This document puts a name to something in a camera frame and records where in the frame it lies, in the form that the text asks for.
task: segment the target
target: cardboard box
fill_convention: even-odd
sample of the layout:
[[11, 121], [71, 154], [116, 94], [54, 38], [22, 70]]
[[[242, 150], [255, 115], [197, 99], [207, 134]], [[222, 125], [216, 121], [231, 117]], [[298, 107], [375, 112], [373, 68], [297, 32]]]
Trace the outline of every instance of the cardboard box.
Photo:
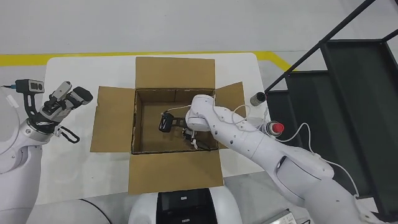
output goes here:
[[[129, 194], [200, 189], [223, 185], [218, 149], [210, 133], [198, 139], [211, 151], [195, 150], [181, 128], [158, 130], [160, 114], [190, 105], [198, 94], [216, 94], [216, 105], [234, 110], [244, 104], [243, 84], [215, 89], [215, 61], [210, 59], [136, 59], [136, 89], [101, 86], [91, 152], [129, 152]], [[185, 117], [189, 108], [172, 110]], [[245, 115], [244, 109], [237, 111]]]

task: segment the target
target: robotic hand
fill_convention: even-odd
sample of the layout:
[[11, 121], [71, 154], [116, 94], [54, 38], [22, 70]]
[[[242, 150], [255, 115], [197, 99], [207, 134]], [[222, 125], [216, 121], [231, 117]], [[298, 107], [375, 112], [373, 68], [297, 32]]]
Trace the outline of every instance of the robotic hand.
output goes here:
[[226, 147], [261, 166], [278, 191], [305, 207], [316, 224], [382, 223], [340, 184], [333, 168], [318, 154], [282, 144], [208, 95], [192, 100], [185, 121], [193, 131], [210, 131]]
[[[42, 145], [53, 135], [61, 134], [72, 143], [78, 142], [79, 137], [60, 123], [72, 110], [88, 104], [93, 96], [81, 87], [70, 92], [71, 83], [63, 82], [37, 112], [34, 95], [44, 93], [43, 82], [17, 80], [15, 85], [4, 87], [24, 95], [28, 118], [20, 124], [17, 117], [12, 137], [0, 142], [0, 220], [26, 223], [39, 193]], [[66, 132], [76, 140], [70, 139]]]

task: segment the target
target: gray floor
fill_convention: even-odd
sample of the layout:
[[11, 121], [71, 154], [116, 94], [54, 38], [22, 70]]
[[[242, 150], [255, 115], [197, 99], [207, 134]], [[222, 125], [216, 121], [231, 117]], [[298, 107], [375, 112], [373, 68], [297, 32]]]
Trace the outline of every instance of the gray floor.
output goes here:
[[[0, 0], [0, 54], [273, 50], [294, 63], [363, 0]], [[398, 28], [398, 7], [377, 0], [337, 38], [383, 37]], [[398, 57], [397, 38], [390, 42]], [[282, 71], [259, 62], [269, 85]], [[321, 70], [314, 54], [300, 70]], [[0, 67], [0, 84], [18, 78], [44, 80], [45, 66]], [[285, 88], [281, 83], [276, 89]], [[20, 95], [14, 95], [22, 105]], [[21, 118], [26, 114], [20, 110]], [[303, 222], [306, 210], [291, 206], [264, 173], [225, 179], [244, 223], [260, 223], [291, 208]], [[114, 223], [126, 223], [135, 197], [91, 198]], [[69, 201], [36, 206], [35, 223], [106, 223], [92, 206]]]

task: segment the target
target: cylindrical can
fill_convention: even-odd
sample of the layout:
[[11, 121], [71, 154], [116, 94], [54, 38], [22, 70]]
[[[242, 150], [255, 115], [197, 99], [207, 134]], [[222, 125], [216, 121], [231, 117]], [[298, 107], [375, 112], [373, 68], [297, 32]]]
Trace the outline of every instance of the cylindrical can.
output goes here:
[[266, 94], [263, 92], [258, 92], [253, 97], [250, 98], [250, 104], [253, 106], [258, 106], [266, 100]]

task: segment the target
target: stair step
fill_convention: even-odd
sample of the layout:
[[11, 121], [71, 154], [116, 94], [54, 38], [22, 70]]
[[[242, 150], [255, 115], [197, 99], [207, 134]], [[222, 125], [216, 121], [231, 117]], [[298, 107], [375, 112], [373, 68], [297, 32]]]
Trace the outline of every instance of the stair step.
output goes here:
[[336, 96], [357, 137], [379, 212], [398, 213], [398, 67], [385, 42], [331, 40], [321, 47]]
[[[290, 101], [289, 92], [287, 90], [276, 90], [267, 93], [267, 104], [271, 120], [278, 121], [285, 126], [283, 133], [278, 137], [280, 140], [291, 138], [296, 132], [298, 126], [295, 120], [292, 102]], [[289, 146], [302, 147], [300, 134], [289, 142], [285, 142]]]
[[[311, 147], [323, 158], [340, 164], [353, 177], [359, 194], [370, 195], [370, 187], [359, 162], [350, 130], [332, 89], [328, 72], [292, 72], [286, 78], [287, 88], [298, 125], [306, 122], [311, 128]], [[308, 149], [308, 131], [300, 132]], [[334, 179], [355, 194], [349, 177], [338, 167]]]

